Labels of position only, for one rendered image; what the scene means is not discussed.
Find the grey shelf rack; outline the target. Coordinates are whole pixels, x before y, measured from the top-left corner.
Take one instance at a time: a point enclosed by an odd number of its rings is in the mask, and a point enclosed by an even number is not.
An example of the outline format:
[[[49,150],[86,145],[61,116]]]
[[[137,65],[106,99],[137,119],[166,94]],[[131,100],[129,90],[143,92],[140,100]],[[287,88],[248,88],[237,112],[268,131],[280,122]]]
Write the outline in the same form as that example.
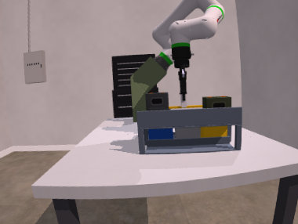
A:
[[[242,107],[137,111],[140,154],[192,154],[241,150]],[[234,147],[230,144],[235,125]],[[149,139],[148,129],[227,126],[227,136]],[[145,151],[145,146],[147,149]]]

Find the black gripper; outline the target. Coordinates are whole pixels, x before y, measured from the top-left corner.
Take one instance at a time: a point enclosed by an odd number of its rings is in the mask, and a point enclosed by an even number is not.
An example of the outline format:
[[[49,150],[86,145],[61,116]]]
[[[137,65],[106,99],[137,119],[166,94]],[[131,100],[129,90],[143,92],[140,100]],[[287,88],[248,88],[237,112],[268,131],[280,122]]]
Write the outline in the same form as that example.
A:
[[[181,90],[180,90],[180,101],[181,101],[181,108],[187,107],[187,72],[185,71],[184,67],[189,67],[190,63],[189,60],[174,60],[174,67],[180,68],[179,76],[181,75]]]

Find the yellow open bin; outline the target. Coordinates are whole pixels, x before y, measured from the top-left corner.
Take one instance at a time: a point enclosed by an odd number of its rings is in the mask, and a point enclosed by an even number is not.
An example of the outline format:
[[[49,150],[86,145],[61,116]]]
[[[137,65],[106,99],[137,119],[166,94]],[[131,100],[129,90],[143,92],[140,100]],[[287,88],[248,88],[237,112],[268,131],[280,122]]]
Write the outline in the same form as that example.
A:
[[[201,138],[227,136],[227,126],[202,127]]]

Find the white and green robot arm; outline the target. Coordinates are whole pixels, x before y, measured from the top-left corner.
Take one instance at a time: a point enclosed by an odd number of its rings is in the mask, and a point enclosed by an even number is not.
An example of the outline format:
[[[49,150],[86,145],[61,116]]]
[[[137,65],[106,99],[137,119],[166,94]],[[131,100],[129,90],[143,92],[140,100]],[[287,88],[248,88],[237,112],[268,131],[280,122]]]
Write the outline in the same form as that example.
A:
[[[184,20],[195,9],[207,14],[192,20]],[[214,36],[217,22],[220,23],[224,18],[224,13],[223,6],[216,0],[182,0],[152,31],[153,39],[163,48],[153,59],[165,71],[174,60],[189,60],[194,55],[191,53],[190,41]]]

